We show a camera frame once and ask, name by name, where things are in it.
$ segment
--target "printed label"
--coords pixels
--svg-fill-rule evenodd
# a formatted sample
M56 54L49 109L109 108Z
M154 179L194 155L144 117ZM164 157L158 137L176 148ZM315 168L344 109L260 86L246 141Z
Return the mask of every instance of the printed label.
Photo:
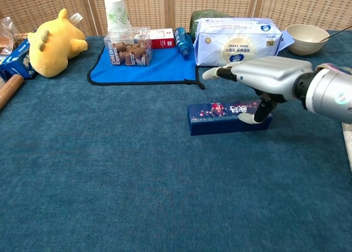
M246 39L232 39L225 44L223 57L227 62L242 61L253 56L253 45Z
M151 30L151 31L150 31L150 37L151 37L152 39L165 37L164 30L163 30L163 29Z
M246 101L241 103L210 103L196 105L190 109L191 122L211 122L214 120L237 119L241 113L254 113L260 101Z
M23 58L23 65L26 67L26 68L29 68L29 52L26 54L26 56Z
M273 47L275 45L275 40L269 39L266 41L267 47Z
M271 26L269 26L269 25L262 25L260 28L261 28L261 30L263 30L264 32L266 32L266 31L269 31L269 30L270 30Z
M75 13L74 15L72 15L69 19L69 21L73 24L76 25L79 22L81 22L83 19L82 15L80 15L79 13Z
M109 41L108 42L108 50L109 50L109 57L110 57L110 62L112 65L120 65L120 59L119 59L119 54L117 53L116 48L112 46L112 43Z
M345 105L351 100L351 95L346 91L340 91L335 96L335 102L338 105Z

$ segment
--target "blue mat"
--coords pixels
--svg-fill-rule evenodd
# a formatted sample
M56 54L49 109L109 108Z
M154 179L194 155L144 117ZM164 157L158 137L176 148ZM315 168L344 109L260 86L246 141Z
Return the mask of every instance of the blue mat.
M176 48L153 50L148 67L131 67L111 65L104 47L87 79L95 85L197 84L204 89L196 73L194 52L184 60Z

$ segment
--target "blue box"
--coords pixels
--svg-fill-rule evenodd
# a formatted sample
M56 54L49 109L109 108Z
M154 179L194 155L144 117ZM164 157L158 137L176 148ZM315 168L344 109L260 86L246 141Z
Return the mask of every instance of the blue box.
M266 130L272 120L271 114L260 124L246 124L238 119L240 113L255 113L259 104L260 100L188 105L191 135Z
M20 74L24 79L30 79L36 75L29 61L29 42L27 39L4 60L0 60L0 77L7 81L14 74Z

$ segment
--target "blue cloth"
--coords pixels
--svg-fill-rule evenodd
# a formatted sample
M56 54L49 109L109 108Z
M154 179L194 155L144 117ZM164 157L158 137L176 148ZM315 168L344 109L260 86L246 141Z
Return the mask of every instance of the blue cloth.
M268 130L191 136L188 105L254 91L92 85L103 41L87 40L64 73L26 81L0 111L0 251L351 251L339 122L288 102ZM350 31L305 59L349 66L347 42Z
M88 81L97 85L126 84L198 84L194 52L184 60L177 48L153 50L151 63L145 66L111 65L104 47L97 63L88 73Z

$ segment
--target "robotic hand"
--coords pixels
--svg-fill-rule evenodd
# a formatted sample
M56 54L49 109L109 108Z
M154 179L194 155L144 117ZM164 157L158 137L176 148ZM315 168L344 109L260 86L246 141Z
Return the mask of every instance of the robotic hand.
M239 115L245 123L263 122L277 104L287 101L301 101L312 113L352 123L352 75L346 68L325 63L314 71L308 61L267 56L212 68L202 77L238 81L255 90L261 103L255 114Z

